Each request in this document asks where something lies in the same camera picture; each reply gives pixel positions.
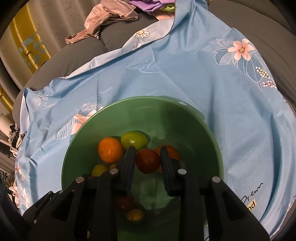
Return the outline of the cherry tomato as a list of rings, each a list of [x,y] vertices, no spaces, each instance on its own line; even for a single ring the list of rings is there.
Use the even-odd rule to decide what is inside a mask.
[[[117,200],[117,207],[120,210],[130,210],[133,206],[134,200],[132,196],[120,197]]]

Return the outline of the yellow lemon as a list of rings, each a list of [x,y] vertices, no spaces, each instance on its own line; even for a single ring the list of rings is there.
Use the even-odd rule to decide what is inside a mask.
[[[104,165],[104,164],[97,164],[96,166],[94,166],[94,168],[92,169],[91,172],[91,176],[94,177],[99,177],[101,176],[104,172],[108,171],[109,168]]]

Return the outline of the small orange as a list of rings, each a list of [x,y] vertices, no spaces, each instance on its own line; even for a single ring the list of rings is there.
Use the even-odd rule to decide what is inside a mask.
[[[178,153],[177,149],[174,148],[174,147],[171,146],[171,145],[160,145],[160,146],[156,147],[156,148],[154,149],[154,151],[155,151],[158,155],[160,155],[160,149],[161,149],[161,147],[166,147],[166,149],[167,149],[167,151],[168,151],[168,154],[169,154],[169,157],[170,157],[171,159],[175,159],[175,160],[177,160],[177,161],[180,161],[180,160],[181,160],[181,156],[180,156],[180,154]]]

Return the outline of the large orange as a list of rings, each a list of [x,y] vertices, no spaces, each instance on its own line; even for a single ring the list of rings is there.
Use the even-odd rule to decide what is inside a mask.
[[[106,163],[116,163],[123,156],[121,142],[113,137],[102,139],[97,147],[100,159]]]

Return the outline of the large red tomato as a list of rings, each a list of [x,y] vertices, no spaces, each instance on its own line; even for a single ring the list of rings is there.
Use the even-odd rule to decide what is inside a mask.
[[[142,149],[136,155],[136,166],[144,174],[154,173],[160,166],[159,154],[152,149]]]

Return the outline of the green mango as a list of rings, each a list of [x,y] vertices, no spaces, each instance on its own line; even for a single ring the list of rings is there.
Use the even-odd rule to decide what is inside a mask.
[[[137,150],[143,149],[149,143],[146,136],[138,131],[129,131],[124,133],[120,138],[120,142],[125,149],[133,146]]]

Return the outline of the green plastic bowl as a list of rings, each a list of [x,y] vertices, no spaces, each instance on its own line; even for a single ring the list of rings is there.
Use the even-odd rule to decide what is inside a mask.
[[[181,166],[196,177],[223,177],[219,146],[197,109],[178,99],[161,96],[132,97],[113,103],[93,115],[76,133],[63,162],[61,183],[90,174],[101,163],[97,147],[106,137],[119,138],[129,131],[143,133],[148,148],[171,145]],[[132,195],[145,210],[142,223],[118,221],[119,240],[177,240],[180,200],[169,197],[161,173],[134,171]]]

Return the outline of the clothes pile on left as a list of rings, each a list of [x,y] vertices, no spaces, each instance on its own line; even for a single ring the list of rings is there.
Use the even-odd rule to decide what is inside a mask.
[[[9,129],[9,143],[11,150],[17,151],[22,144],[24,134],[21,134],[20,128],[15,124],[10,125]]]

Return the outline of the light blue floral cloth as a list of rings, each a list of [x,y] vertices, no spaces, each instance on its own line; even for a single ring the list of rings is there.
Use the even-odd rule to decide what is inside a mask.
[[[140,95],[170,96],[205,116],[226,183],[270,235],[295,201],[295,115],[254,41],[211,14],[205,1],[177,1],[174,19],[134,33],[65,78],[26,88],[16,167],[24,213],[61,188],[62,162],[82,123],[103,107]]]

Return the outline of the yellow patterned curtain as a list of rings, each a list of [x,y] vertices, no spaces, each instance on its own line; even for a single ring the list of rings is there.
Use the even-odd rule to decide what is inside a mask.
[[[28,1],[16,1],[1,21],[1,103],[12,112],[18,93],[51,54],[33,22]]]

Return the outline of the pink garment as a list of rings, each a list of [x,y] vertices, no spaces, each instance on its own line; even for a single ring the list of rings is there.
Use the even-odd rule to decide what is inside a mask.
[[[74,44],[89,37],[99,38],[100,28],[119,21],[135,21],[138,13],[135,6],[125,1],[100,1],[94,6],[84,22],[84,29],[74,36],[65,38],[67,45]]]

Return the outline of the grey curtain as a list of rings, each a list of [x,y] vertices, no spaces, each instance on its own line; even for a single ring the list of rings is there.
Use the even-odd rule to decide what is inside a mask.
[[[99,1],[29,1],[29,10],[51,57],[66,46],[65,38],[80,32]]]

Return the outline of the purple garment pile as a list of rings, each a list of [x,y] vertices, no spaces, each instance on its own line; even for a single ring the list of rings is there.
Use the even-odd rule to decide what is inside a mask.
[[[129,1],[128,3],[147,13],[152,13],[156,10],[174,13],[176,9],[174,0],[138,0]]]

